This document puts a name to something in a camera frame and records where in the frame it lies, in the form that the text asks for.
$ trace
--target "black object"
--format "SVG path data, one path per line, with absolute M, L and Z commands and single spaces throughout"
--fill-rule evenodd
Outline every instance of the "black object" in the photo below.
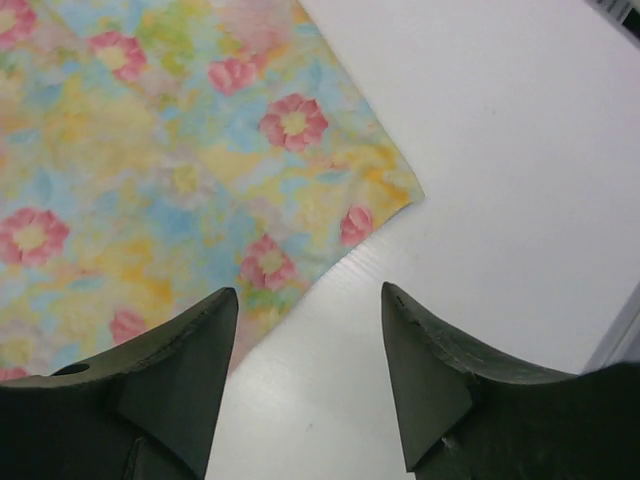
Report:
M 418 480 L 638 478 L 639 365 L 582 376 L 533 365 L 388 283 L 382 322 L 407 470 Z
M 219 290 L 51 377 L 0 384 L 0 478 L 204 479 L 237 312 Z

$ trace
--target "floral cloth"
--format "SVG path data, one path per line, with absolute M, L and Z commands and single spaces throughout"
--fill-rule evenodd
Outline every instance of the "floral cloth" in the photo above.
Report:
M 0 381 L 219 287 L 234 361 L 422 198 L 289 0 L 0 0 Z

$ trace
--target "colorful floral fabric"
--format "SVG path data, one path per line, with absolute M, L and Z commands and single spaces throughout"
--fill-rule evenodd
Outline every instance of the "colorful floral fabric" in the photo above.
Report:
M 219 287 L 234 361 L 422 191 L 290 0 L 0 0 L 0 381 Z

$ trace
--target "white surface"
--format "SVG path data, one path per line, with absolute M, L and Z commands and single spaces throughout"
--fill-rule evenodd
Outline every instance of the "white surface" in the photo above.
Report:
M 230 379 L 209 478 L 400 480 L 383 280 L 580 371 L 640 279 L 640 53 L 579 0 L 306 0 L 429 200 Z

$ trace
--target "red flower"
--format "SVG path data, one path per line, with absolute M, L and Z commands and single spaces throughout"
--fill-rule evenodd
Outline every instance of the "red flower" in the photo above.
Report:
M 147 57 L 135 37 L 105 32 L 89 38 L 91 50 L 120 80 L 132 82 L 142 73 Z
M 109 330 L 116 345 L 127 342 L 147 330 L 143 318 L 129 309 L 116 311 L 113 320 L 109 323 Z
M 373 232 L 373 220 L 367 207 L 351 207 L 340 222 L 340 242 L 353 247 Z
M 301 152 L 307 145 L 318 145 L 329 122 L 318 102 L 293 93 L 269 105 L 260 121 L 260 131 L 272 145 L 290 152 Z
M 242 62 L 237 58 L 227 58 L 209 65 L 208 73 L 213 88 L 225 95 L 233 95 L 256 81 L 258 66 L 253 61 Z
M 241 278 L 269 290 L 279 289 L 295 274 L 294 263 L 267 234 L 249 245 L 240 266 Z
M 29 372 L 22 367 L 0 368 L 0 382 L 26 377 L 27 375 L 29 375 Z
M 0 0 L 0 51 L 9 50 L 29 38 L 36 14 L 25 0 Z
M 21 208 L 0 222 L 0 260 L 34 267 L 62 252 L 69 227 L 50 210 Z

